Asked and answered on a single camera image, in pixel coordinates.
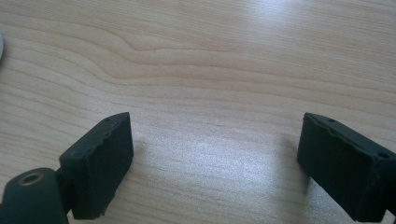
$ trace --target black clamp jaw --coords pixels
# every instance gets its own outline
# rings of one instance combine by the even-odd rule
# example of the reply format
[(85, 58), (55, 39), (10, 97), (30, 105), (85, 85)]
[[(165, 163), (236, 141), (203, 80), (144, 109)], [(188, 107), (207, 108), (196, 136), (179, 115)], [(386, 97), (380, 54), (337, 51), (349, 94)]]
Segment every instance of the black clamp jaw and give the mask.
[(353, 220), (396, 216), (396, 154), (342, 123), (306, 113), (297, 162)]
[(18, 175), (5, 188), (0, 224), (65, 224), (103, 215), (129, 170), (134, 148), (129, 113), (103, 119), (60, 157), (61, 168)]

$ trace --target wooden table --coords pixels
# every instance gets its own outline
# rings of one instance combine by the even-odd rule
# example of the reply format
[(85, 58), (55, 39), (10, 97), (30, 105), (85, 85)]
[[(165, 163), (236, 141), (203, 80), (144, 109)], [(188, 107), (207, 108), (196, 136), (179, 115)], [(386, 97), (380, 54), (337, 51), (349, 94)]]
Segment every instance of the wooden table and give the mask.
[(2, 0), (0, 32), (0, 196), (131, 113), (132, 169), (71, 223), (354, 223), (296, 162), (304, 112), (396, 151), (394, 0)]

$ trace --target black object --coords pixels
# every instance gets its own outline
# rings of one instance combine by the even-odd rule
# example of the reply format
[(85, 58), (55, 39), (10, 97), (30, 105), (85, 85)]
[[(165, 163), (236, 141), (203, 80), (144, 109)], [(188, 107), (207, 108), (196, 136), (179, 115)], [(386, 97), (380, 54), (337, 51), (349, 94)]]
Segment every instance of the black object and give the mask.
[(103, 215), (134, 155), (129, 113), (103, 119), (60, 157), (61, 168), (18, 175), (5, 188), (1, 224), (64, 224)]
[(306, 113), (297, 161), (352, 219), (396, 215), (396, 155), (342, 123)]

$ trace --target light wood surface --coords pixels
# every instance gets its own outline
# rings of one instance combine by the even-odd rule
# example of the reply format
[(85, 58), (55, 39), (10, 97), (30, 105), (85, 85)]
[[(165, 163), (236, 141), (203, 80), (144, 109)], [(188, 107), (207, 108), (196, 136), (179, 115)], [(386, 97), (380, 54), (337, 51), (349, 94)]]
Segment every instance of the light wood surface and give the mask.
[(0, 32), (0, 196), (131, 113), (131, 171), (71, 223), (354, 223), (296, 162), (304, 112), (396, 151), (394, 0), (1, 0)]

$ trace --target round hole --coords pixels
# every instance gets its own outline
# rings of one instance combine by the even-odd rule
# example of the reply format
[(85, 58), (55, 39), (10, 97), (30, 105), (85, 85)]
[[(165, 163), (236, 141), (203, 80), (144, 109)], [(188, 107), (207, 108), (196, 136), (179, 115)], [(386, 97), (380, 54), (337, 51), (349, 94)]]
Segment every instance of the round hole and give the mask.
[(30, 186), (33, 185), (34, 183), (40, 181), (43, 178), (44, 174), (43, 173), (32, 173), (29, 175), (26, 175), (22, 177), (19, 181), (18, 184), (21, 186)]
[(378, 156), (385, 158), (385, 159), (389, 158), (389, 155), (387, 153), (383, 153), (383, 152), (378, 152)]

